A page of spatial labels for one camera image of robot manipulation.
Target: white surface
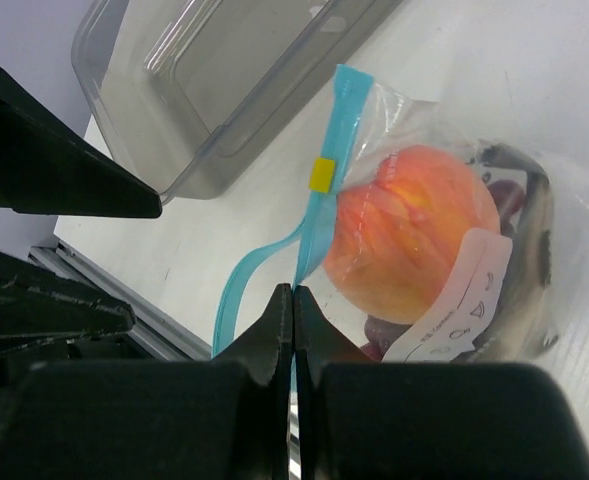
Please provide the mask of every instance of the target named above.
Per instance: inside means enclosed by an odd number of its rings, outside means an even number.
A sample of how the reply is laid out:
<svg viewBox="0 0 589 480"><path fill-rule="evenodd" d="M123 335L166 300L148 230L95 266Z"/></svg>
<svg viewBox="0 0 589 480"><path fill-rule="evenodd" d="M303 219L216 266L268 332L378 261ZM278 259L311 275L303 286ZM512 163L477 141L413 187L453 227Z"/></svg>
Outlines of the white surface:
<svg viewBox="0 0 589 480"><path fill-rule="evenodd" d="M443 99L479 137L589 165L589 1L407 0L350 63L409 96ZM222 198L174 200L156 221L62 218L56 233L209 342L234 265L299 221L330 105L326 87ZM87 139L101 143L93 123ZM286 256L252 280L240 331L277 281L291 281ZM567 305L557 320L569 327L539 363L589 442L589 304Z"/></svg>

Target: ziploc bag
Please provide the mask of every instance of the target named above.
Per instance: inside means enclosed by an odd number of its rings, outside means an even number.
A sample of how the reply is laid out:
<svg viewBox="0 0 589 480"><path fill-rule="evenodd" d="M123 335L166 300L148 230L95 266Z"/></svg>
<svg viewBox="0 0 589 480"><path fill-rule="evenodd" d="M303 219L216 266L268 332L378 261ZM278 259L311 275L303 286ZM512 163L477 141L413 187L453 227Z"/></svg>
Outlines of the ziploc bag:
<svg viewBox="0 0 589 480"><path fill-rule="evenodd" d="M296 245L293 287L375 360L481 361L551 346L546 172L498 142L339 66L305 217L248 254L223 292L213 353L234 339L254 271Z"/></svg>

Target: plastic storage box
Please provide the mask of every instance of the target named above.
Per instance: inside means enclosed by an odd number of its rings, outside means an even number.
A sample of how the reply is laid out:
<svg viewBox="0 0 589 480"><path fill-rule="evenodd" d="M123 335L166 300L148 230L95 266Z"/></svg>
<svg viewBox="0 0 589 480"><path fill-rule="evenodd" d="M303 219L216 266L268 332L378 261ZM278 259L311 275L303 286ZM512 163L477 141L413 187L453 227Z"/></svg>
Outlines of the plastic storage box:
<svg viewBox="0 0 589 480"><path fill-rule="evenodd" d="M400 2L97 0L72 63L113 159L165 200L208 199Z"/></svg>

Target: plum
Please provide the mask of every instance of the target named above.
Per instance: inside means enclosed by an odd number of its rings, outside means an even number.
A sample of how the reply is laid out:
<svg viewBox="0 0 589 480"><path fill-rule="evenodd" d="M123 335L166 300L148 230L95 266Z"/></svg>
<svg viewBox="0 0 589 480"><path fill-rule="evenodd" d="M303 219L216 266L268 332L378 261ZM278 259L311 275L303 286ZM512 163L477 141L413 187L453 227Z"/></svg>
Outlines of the plum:
<svg viewBox="0 0 589 480"><path fill-rule="evenodd" d="M365 355L370 357L375 362L380 362L381 360L383 360L383 353L381 353L379 348L372 343L366 343L365 345L363 345L361 347L361 352L363 352Z"/></svg>
<svg viewBox="0 0 589 480"><path fill-rule="evenodd" d="M365 327L363 328L365 336L372 345L375 345L385 355L392 344L403 335L411 325L399 325L397 323L386 322L380 318L368 315Z"/></svg>
<svg viewBox="0 0 589 480"><path fill-rule="evenodd" d="M514 240L514 237L516 236L516 231L514 230L514 227L510 222L501 223L501 235Z"/></svg>
<svg viewBox="0 0 589 480"><path fill-rule="evenodd" d="M487 189L494 199L501 223L508 221L516 212L523 208L525 190L512 180L498 180Z"/></svg>

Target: white label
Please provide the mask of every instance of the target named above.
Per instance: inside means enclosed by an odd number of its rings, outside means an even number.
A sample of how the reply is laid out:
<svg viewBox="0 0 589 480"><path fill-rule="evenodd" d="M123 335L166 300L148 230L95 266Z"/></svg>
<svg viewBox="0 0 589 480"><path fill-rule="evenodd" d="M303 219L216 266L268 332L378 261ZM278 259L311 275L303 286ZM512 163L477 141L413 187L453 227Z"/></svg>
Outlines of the white label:
<svg viewBox="0 0 589 480"><path fill-rule="evenodd" d="M480 228L467 232L443 291L383 361L449 362L473 351L472 341L494 317L511 253L507 237Z"/></svg>

